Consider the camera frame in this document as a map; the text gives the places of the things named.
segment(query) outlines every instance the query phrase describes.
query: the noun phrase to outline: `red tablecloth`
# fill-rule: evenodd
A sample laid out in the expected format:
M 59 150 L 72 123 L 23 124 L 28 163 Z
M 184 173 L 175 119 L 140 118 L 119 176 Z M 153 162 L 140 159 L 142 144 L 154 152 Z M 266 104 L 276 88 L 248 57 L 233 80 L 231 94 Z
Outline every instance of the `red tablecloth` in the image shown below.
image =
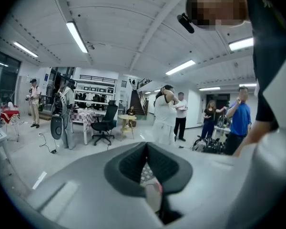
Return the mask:
M 9 124 L 11 119 L 13 119 L 14 117 L 19 118 L 18 110 L 6 110 L 1 112 L 1 119 L 3 119 L 7 124 Z

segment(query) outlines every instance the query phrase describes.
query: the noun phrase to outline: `black speaker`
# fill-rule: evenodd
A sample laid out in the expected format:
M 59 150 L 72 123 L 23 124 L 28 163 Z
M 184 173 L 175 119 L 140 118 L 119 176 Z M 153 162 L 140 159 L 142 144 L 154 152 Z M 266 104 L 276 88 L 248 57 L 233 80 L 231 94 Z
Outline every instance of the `black speaker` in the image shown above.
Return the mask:
M 53 115 L 51 118 L 51 134 L 54 139 L 58 140 L 61 137 L 63 125 L 62 118 L 60 116 Z
M 179 14 L 177 16 L 177 19 L 178 19 L 179 23 L 182 24 L 182 26 L 187 29 L 188 32 L 190 32 L 191 34 L 193 34 L 195 32 L 194 28 L 191 26 L 192 22 L 185 15 L 185 13 L 183 13 L 181 15 Z

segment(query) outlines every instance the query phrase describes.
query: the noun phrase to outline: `staircase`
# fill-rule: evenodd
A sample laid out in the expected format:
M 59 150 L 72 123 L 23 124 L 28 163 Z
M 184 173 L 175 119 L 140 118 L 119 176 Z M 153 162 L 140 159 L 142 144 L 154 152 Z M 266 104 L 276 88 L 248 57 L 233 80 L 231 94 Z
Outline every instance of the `staircase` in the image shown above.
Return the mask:
M 143 108 L 140 103 L 139 95 L 137 91 L 132 92 L 132 98 L 130 100 L 130 106 L 133 106 L 136 115 L 144 115 Z

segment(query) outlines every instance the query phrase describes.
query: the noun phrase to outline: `light fixture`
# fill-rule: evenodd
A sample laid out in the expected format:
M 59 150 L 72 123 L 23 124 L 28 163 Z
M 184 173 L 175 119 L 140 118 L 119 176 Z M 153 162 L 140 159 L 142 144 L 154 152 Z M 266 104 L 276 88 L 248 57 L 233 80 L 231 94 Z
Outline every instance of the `light fixture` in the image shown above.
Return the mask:
M 76 25 L 74 22 L 68 22 L 67 23 L 67 27 L 71 33 L 71 35 L 73 36 L 73 38 L 75 39 L 77 45 L 80 47 L 81 51 L 84 53 L 88 53 L 88 50 L 85 46 L 85 44 L 82 41 L 82 38 L 76 28 Z
M 17 47 L 20 47 L 22 50 L 26 51 L 27 53 L 29 53 L 30 55 L 32 55 L 33 57 L 37 58 L 38 55 L 31 52 L 29 49 L 27 49 L 26 47 L 22 46 L 21 44 L 19 44 L 18 42 L 14 42 L 14 44 L 17 46 Z
M 220 87 L 200 88 L 199 90 L 200 90 L 200 91 L 220 90 Z
M 4 65 L 5 67 L 8 67 L 8 65 L 7 65 L 7 64 L 3 64 L 3 63 L 0 63 L 0 65 Z
M 195 62 L 194 62 L 193 60 L 190 60 L 190 61 L 188 61 L 188 62 L 186 62 L 186 63 L 183 63 L 183 64 L 179 65 L 178 67 L 172 69 L 171 71 L 166 72 L 166 74 L 167 74 L 167 75 L 174 74 L 174 73 L 176 73 L 177 71 L 180 71 L 180 70 L 183 70 L 183 69 L 185 69 L 185 68 L 187 68 L 187 67 L 189 67 L 189 66 L 192 66 L 193 64 L 195 64 Z
M 253 46 L 253 37 L 229 43 L 229 47 L 232 51 L 252 46 Z
M 256 83 L 246 83 L 246 84 L 239 84 L 239 86 L 245 86 L 245 87 L 256 87 Z

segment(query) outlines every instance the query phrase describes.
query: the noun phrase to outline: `black pants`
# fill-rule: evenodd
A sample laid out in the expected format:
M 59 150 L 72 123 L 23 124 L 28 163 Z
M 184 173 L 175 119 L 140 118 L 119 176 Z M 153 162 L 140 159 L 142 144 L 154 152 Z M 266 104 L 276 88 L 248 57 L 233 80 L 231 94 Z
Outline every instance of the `black pants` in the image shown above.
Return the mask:
M 176 118 L 176 124 L 175 124 L 174 133 L 177 136 L 178 128 L 179 128 L 179 125 L 180 125 L 179 139 L 183 138 L 184 130 L 185 130 L 185 123 L 186 123 L 186 118 Z
M 214 131 L 214 121 L 206 120 L 202 128 L 201 138 L 205 139 L 206 136 L 212 136 Z
M 225 144 L 225 154 L 232 155 L 239 147 L 239 145 L 242 143 L 244 138 L 245 138 L 244 135 L 235 135 L 230 132 Z

